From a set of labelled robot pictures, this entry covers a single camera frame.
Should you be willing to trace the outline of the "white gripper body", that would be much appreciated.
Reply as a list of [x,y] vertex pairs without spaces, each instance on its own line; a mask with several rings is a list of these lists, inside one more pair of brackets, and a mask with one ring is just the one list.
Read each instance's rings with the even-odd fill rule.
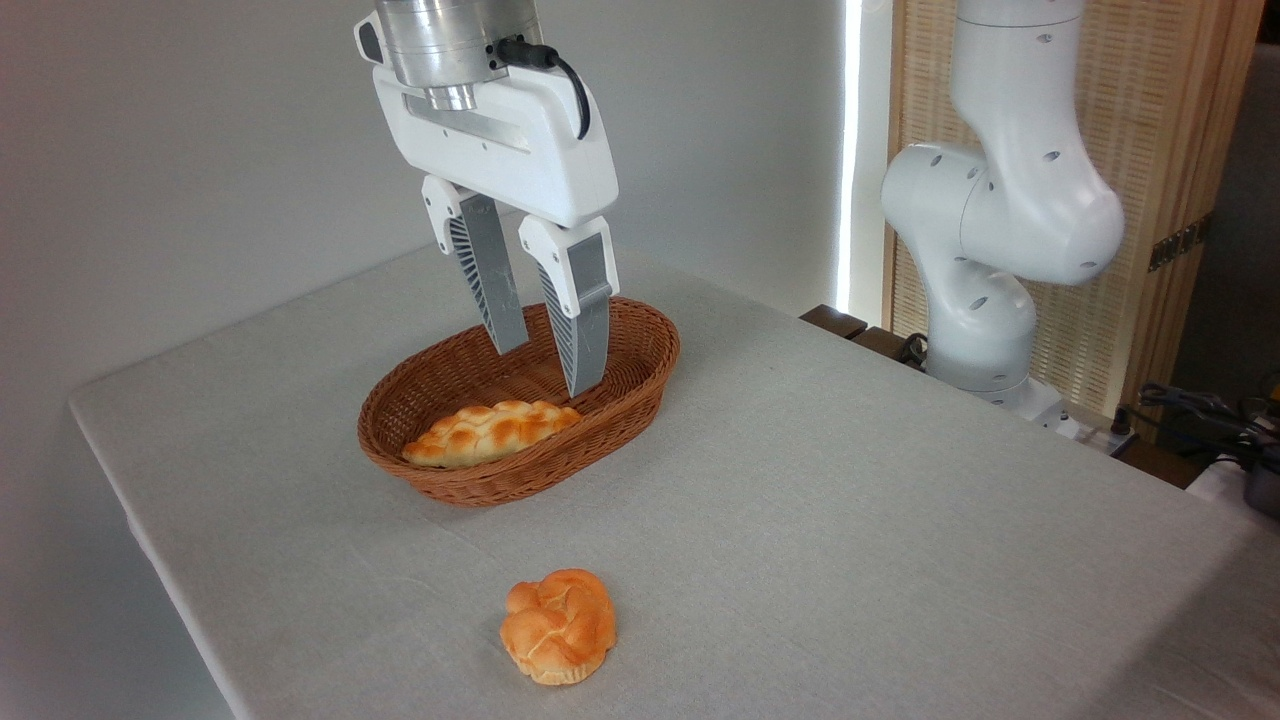
[[541,44],[535,9],[378,8],[355,41],[410,165],[563,227],[616,202],[590,94],[561,68],[507,60]]

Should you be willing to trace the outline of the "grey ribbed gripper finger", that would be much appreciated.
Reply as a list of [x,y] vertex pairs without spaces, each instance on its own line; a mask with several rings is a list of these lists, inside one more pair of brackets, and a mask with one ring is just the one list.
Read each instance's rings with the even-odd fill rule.
[[605,372],[609,301],[620,290],[611,229],[602,217],[566,229],[527,215],[518,237],[538,263],[568,395],[577,397]]
[[498,354],[529,341],[495,201],[436,176],[421,190],[436,242],[462,270]]

